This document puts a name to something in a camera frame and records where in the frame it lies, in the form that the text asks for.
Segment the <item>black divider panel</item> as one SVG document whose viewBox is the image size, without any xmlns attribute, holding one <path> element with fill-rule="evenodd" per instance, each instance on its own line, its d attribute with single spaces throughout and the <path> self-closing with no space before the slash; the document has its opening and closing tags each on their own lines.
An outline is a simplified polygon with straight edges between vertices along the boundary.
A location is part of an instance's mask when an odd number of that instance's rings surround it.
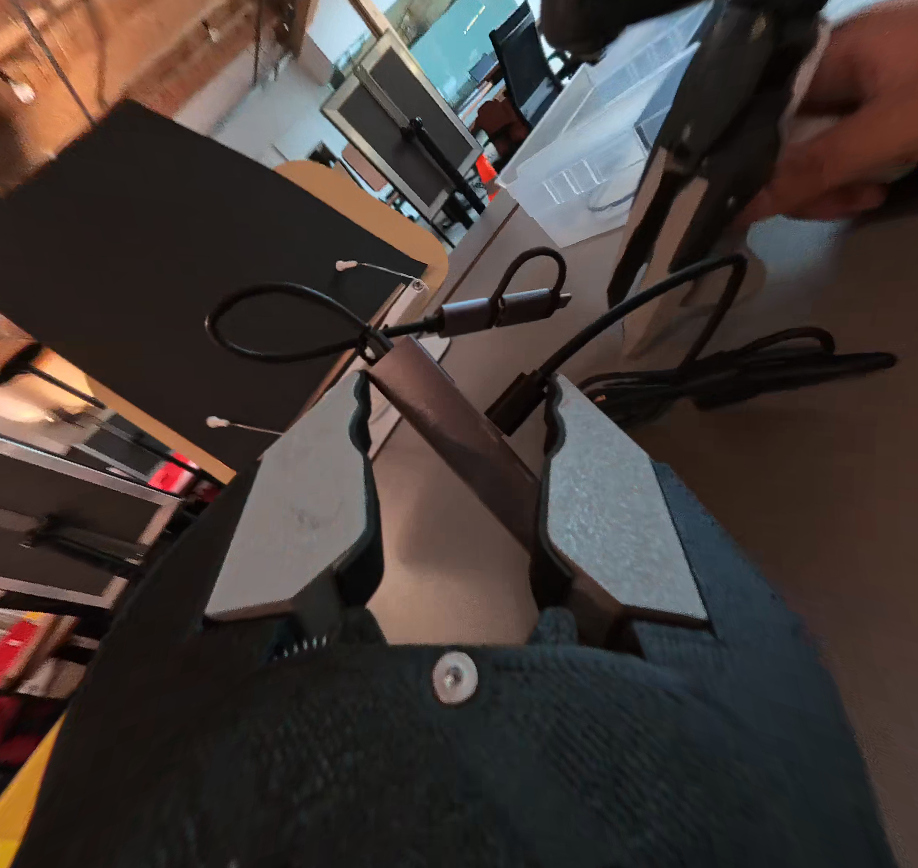
<svg viewBox="0 0 918 868">
<path fill-rule="evenodd" d="M 336 357 L 266 365 L 219 348 L 206 316 L 263 282 L 302 284 L 373 319 L 425 265 L 264 165 L 134 102 L 2 196 L 2 316 L 151 419 L 224 480 L 287 428 Z"/>
</svg>

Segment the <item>grey framed monitor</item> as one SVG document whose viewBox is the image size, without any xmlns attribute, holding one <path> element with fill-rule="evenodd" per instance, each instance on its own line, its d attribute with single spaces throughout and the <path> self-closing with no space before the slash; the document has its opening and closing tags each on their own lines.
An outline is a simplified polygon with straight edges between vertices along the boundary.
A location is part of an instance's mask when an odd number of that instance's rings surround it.
<svg viewBox="0 0 918 868">
<path fill-rule="evenodd" d="M 428 223 L 453 202 L 482 214 L 471 185 L 482 145 L 392 30 L 376 38 L 321 105 L 324 117 Z"/>
<path fill-rule="evenodd" d="M 1 439 L 2 608 L 110 611 L 181 498 L 11 438 Z"/>
</svg>

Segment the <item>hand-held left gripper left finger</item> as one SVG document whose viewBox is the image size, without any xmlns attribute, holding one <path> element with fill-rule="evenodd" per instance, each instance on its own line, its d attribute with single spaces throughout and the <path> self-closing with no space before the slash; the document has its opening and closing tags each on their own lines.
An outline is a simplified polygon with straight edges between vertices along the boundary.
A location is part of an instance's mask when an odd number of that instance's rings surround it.
<svg viewBox="0 0 918 868">
<path fill-rule="evenodd" d="M 266 450 L 212 588 L 215 622 L 291 618 L 326 642 L 381 584 L 384 551 L 370 459 L 371 386 L 343 377 Z"/>
</svg>

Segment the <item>wooden rounded panel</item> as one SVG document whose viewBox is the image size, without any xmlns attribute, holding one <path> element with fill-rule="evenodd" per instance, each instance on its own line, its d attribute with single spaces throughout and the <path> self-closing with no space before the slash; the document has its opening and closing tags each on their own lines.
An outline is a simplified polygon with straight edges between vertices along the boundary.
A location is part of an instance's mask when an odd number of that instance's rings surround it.
<svg viewBox="0 0 918 868">
<path fill-rule="evenodd" d="M 434 295 L 441 291 L 449 269 L 449 256 L 428 229 L 421 228 L 398 214 L 380 200 L 366 192 L 344 172 L 312 161 L 283 163 L 273 169 L 299 188 L 320 199 L 355 224 L 384 240 L 416 262 L 425 270 L 418 277 L 426 286 L 424 291 L 408 293 L 410 282 L 404 282 L 401 291 L 391 294 L 383 310 L 373 317 L 377 326 L 398 321 L 418 320 L 432 304 Z"/>
</svg>

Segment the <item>red object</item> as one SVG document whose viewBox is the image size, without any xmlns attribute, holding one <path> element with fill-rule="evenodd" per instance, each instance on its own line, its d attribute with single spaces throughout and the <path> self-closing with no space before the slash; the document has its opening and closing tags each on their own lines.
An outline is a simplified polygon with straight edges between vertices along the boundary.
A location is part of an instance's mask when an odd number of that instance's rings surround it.
<svg viewBox="0 0 918 868">
<path fill-rule="evenodd" d="M 200 468 L 181 453 L 173 451 L 168 461 L 159 463 L 146 484 L 161 492 L 187 497 L 201 481 Z"/>
</svg>

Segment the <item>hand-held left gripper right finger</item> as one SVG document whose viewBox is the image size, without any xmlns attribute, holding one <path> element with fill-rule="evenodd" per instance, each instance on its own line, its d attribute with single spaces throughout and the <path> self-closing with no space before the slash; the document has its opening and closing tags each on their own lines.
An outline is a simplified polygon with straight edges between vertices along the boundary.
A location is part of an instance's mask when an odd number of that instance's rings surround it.
<svg viewBox="0 0 918 868">
<path fill-rule="evenodd" d="M 545 401 L 531 587 L 588 646 L 634 622 L 706 629 L 710 617 L 650 456 L 562 375 Z"/>
</svg>

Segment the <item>clear plastic box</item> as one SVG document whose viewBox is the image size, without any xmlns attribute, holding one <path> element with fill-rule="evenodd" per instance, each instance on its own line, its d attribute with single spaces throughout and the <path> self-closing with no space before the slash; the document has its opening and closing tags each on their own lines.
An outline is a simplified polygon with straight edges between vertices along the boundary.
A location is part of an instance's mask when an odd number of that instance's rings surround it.
<svg viewBox="0 0 918 868">
<path fill-rule="evenodd" d="M 586 63 L 499 175 L 557 249 L 624 225 L 678 86 L 725 0 L 633 25 Z"/>
</svg>

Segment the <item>person's right hand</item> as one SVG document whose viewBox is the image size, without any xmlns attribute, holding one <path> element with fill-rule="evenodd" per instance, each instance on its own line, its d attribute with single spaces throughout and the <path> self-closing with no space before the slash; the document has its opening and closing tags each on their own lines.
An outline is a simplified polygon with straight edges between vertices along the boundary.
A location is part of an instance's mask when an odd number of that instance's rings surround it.
<svg viewBox="0 0 918 868">
<path fill-rule="evenodd" d="M 786 147 L 741 227 L 865 213 L 884 203 L 892 172 L 916 163 L 917 0 L 882 2 L 838 24 L 802 110 L 836 121 Z"/>
</svg>

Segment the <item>yellow plastic bin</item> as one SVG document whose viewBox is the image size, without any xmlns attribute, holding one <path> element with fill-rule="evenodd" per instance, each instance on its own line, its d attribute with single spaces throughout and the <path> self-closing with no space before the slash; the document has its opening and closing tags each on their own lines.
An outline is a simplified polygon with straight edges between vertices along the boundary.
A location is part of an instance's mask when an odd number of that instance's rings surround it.
<svg viewBox="0 0 918 868">
<path fill-rule="evenodd" d="M 38 799 L 41 784 L 48 769 L 52 752 L 68 715 L 67 711 L 57 719 L 52 728 L 41 740 L 29 759 L 18 770 L 17 775 L 6 787 L 1 796 L 2 812 L 14 810 L 30 811 Z"/>
</svg>

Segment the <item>grey metal usb hub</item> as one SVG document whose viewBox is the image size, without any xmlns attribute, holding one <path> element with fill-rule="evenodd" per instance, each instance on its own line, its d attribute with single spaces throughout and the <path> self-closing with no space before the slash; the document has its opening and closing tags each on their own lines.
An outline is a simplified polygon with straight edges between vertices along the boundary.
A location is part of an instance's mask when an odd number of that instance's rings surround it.
<svg viewBox="0 0 918 868">
<path fill-rule="evenodd" d="M 406 337 L 366 374 L 490 514 L 531 552 L 539 479 L 430 353 Z"/>
</svg>

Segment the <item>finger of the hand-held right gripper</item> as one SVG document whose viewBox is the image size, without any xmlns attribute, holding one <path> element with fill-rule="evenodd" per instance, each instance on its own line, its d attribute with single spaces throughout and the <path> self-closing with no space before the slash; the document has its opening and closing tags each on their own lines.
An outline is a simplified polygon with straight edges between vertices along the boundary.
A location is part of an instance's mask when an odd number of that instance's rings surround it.
<svg viewBox="0 0 918 868">
<path fill-rule="evenodd" d="M 725 132 L 725 71 L 720 44 L 701 44 L 678 86 L 630 212 L 621 252 L 608 285 L 607 305 L 622 303 L 642 269 L 674 271 L 678 250 L 698 206 L 677 199 L 700 174 Z"/>
<path fill-rule="evenodd" d="M 739 253 L 746 257 L 747 269 L 739 290 L 742 304 L 754 299 L 765 287 L 767 268 L 747 244 L 747 232 L 732 228 L 733 201 L 723 195 L 722 173 L 702 166 L 699 176 L 678 197 L 678 206 L 698 206 L 679 247 L 675 271 L 694 265 L 708 257 Z M 684 330 L 711 319 L 716 302 L 726 286 L 730 272 L 719 269 L 694 282 L 661 295 L 629 314 L 623 321 L 623 355 L 626 358 L 648 358 L 677 338 Z M 632 292 L 626 297 L 644 293 L 666 280 L 662 272 L 642 269 Z"/>
</svg>

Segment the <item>black office chair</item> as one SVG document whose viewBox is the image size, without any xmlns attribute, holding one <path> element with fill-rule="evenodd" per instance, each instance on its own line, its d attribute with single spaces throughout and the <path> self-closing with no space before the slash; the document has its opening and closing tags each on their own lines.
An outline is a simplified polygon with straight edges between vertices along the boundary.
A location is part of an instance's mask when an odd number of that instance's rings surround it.
<svg viewBox="0 0 918 868">
<path fill-rule="evenodd" d="M 552 71 L 538 33 L 532 8 L 522 4 L 489 32 L 511 107 L 532 130 L 563 93 L 563 82 Z"/>
</svg>

